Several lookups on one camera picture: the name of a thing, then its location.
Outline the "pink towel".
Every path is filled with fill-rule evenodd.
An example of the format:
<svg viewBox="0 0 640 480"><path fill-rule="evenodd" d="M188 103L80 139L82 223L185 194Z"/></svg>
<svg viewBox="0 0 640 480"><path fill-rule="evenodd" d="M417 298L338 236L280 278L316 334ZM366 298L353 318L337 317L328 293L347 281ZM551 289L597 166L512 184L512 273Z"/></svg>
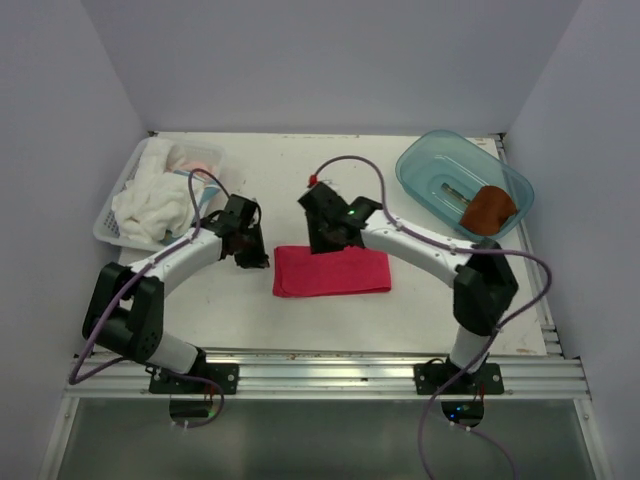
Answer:
<svg viewBox="0 0 640 480"><path fill-rule="evenodd" d="M392 289L389 258L358 247L312 254L307 246L274 250L272 293L280 298L388 293Z"/></svg>

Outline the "brown towel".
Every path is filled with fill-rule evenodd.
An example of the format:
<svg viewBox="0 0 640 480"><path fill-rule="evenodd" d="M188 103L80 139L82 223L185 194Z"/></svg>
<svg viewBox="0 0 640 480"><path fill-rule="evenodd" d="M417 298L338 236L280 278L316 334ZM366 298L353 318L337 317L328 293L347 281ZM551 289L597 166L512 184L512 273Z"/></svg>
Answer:
<svg viewBox="0 0 640 480"><path fill-rule="evenodd" d="M496 186L483 186L466 207L459 224L480 236L497 235L518 209L511 197Z"/></svg>

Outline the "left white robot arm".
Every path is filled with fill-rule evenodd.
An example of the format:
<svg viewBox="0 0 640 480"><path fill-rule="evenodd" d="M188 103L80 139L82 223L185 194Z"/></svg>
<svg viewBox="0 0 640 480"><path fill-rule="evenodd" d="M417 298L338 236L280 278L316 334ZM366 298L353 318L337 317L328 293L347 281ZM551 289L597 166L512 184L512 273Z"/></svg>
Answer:
<svg viewBox="0 0 640 480"><path fill-rule="evenodd" d="M130 265L103 267L82 326L86 344L78 360L98 345L124 360L171 372L185 392L201 390L208 379L204 351L165 331L165 298L228 257L243 269L268 268L261 219L256 201L233 194L220 212L197 220L164 249Z"/></svg>

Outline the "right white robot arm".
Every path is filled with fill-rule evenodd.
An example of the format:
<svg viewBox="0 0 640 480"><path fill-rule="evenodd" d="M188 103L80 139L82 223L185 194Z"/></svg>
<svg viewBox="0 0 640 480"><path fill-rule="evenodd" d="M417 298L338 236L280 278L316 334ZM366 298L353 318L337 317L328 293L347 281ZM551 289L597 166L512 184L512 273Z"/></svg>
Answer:
<svg viewBox="0 0 640 480"><path fill-rule="evenodd" d="M458 330L445 369L451 389L468 392L481 380L488 356L487 342L510 307L519 285L498 243L460 246L438 236L437 246L424 241L428 231L386 213L381 203L366 197L346 202L323 182L298 200L305 212L314 254L367 248L400 259L442 281L453 290L453 315Z"/></svg>

